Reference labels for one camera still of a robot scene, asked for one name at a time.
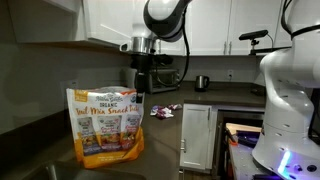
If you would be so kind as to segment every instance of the power outlet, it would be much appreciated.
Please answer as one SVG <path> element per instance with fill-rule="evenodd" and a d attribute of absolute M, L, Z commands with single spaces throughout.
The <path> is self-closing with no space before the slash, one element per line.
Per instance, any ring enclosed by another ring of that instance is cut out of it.
<path fill-rule="evenodd" d="M 78 79 L 73 79 L 69 81 L 61 81 L 60 82 L 61 94 L 64 103 L 64 107 L 68 107 L 68 100 L 67 100 L 67 89 L 78 89 Z"/>
<path fill-rule="evenodd" d="M 228 79 L 232 79 L 234 76 L 233 76 L 233 70 L 232 69 L 229 69 L 228 71 L 227 71 L 227 78 Z"/>

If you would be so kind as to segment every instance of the dark countertop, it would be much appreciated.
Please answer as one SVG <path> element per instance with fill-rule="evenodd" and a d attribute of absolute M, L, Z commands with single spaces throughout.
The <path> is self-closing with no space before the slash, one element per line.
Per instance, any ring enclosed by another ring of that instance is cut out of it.
<path fill-rule="evenodd" d="M 213 84 L 213 88 L 209 88 L 207 92 L 195 92 L 193 83 L 184 83 L 177 91 L 147 94 L 144 103 L 145 114 L 141 126 L 144 131 L 145 150 L 134 161 L 104 168 L 138 173 L 151 180 L 177 180 L 179 179 L 182 110 L 174 111 L 172 118 L 158 120 L 149 115 L 152 106 L 195 103 L 264 107 L 265 97 L 250 93 L 250 84 L 225 83 L 216 86 Z M 28 161 L 8 169 L 5 174 L 2 174 L 2 178 L 21 179 L 40 164 L 50 160 L 77 163 L 71 132 L 30 157 Z"/>

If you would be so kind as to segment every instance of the electric kettle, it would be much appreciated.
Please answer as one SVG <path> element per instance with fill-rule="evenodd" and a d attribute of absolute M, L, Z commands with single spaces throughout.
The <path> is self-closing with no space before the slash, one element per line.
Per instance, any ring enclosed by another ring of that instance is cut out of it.
<path fill-rule="evenodd" d="M 197 76 L 194 90 L 197 92 L 205 92 L 208 88 L 210 79 L 208 76 Z"/>

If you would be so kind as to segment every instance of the kitchen sink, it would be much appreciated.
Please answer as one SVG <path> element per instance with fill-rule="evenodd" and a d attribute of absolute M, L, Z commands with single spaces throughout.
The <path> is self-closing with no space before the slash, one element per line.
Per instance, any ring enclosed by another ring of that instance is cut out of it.
<path fill-rule="evenodd" d="M 109 169 L 88 170 L 66 162 L 46 163 L 24 180 L 146 180 L 145 177 L 138 174 L 121 172 Z"/>

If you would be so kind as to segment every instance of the trail mix bag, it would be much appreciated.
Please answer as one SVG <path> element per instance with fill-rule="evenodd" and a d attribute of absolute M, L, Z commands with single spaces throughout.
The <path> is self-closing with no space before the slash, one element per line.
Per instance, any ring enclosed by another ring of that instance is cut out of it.
<path fill-rule="evenodd" d="M 77 160 L 96 168 L 134 160 L 144 149 L 143 104 L 124 87 L 67 89 Z"/>

